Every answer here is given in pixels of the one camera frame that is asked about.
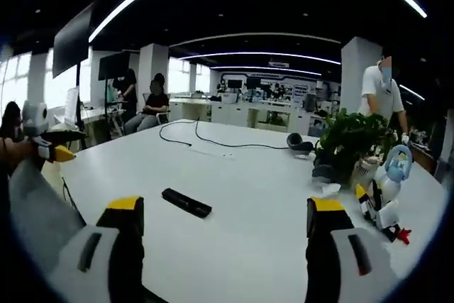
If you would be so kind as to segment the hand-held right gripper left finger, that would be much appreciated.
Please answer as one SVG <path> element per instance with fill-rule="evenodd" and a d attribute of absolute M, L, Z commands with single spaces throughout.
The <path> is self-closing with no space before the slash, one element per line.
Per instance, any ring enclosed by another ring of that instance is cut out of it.
<path fill-rule="evenodd" d="M 63 302 L 143 302 L 144 198 L 108 204 L 62 248 L 48 282 Z"/>

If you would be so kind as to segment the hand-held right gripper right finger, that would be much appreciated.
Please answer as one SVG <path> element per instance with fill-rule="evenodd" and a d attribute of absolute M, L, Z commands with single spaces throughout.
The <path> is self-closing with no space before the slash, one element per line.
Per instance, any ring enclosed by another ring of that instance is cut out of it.
<path fill-rule="evenodd" d="M 306 302 L 383 302 L 397 285 L 390 254 L 337 200 L 307 199 Z"/>

